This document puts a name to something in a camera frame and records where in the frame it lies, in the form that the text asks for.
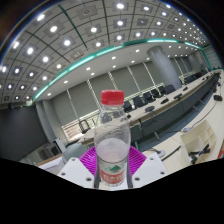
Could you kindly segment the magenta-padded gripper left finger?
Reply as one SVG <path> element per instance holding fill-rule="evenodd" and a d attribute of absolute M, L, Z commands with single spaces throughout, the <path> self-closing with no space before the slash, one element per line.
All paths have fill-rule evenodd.
<path fill-rule="evenodd" d="M 71 157 L 58 176 L 84 188 L 93 188 L 97 174 L 95 148 L 88 149 L 79 158 Z"/>

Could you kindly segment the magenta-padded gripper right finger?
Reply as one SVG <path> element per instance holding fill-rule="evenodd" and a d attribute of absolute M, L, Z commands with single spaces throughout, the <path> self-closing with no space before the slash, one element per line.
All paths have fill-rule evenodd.
<path fill-rule="evenodd" d="M 130 148 L 128 156 L 128 186 L 141 188 L 167 175 L 167 170 L 156 152 L 145 156 L 143 153 Z"/>

